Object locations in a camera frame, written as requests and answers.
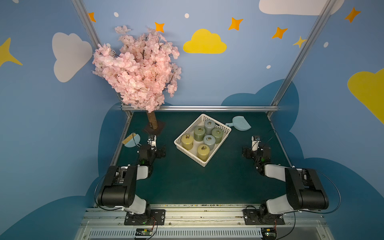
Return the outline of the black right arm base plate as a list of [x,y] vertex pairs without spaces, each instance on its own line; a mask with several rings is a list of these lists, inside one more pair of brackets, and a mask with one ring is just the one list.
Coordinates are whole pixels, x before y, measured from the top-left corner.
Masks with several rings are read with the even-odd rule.
[[285,225],[283,216],[262,213],[258,209],[243,209],[243,217],[246,225]]

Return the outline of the yellow tea canister front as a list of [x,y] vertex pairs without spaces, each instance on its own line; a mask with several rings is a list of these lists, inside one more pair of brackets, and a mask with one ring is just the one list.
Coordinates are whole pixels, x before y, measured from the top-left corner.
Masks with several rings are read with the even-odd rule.
[[199,145],[197,148],[197,157],[206,162],[210,153],[210,147],[206,144]]

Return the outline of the white perforated plastic basket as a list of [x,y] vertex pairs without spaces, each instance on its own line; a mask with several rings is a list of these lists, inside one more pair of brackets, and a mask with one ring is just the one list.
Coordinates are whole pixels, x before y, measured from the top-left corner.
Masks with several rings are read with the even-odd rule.
[[174,140],[177,149],[205,167],[227,139],[231,128],[202,114]]

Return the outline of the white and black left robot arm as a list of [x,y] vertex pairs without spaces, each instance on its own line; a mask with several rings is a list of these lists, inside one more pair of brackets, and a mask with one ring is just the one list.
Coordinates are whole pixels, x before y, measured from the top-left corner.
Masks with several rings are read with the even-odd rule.
[[138,163],[128,166],[111,166],[107,170],[100,190],[94,200],[98,207],[107,211],[121,209],[131,215],[150,217],[150,204],[136,195],[137,181],[148,179],[154,171],[154,162],[166,156],[166,149],[149,144],[138,150]]

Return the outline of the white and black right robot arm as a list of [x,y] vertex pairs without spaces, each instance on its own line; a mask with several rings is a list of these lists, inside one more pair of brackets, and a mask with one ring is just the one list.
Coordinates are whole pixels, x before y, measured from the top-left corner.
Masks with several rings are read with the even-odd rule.
[[297,211],[326,210],[329,198],[314,169],[284,167],[271,163],[271,149],[254,142],[242,147],[242,156],[254,162],[260,175],[285,183],[286,193],[260,204],[259,218],[277,218]]

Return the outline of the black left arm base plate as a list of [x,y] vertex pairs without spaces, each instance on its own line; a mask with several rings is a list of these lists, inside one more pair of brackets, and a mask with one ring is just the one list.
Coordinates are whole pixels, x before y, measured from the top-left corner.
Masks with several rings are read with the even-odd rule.
[[142,215],[127,213],[124,221],[125,226],[163,226],[165,224],[166,210],[154,209]]

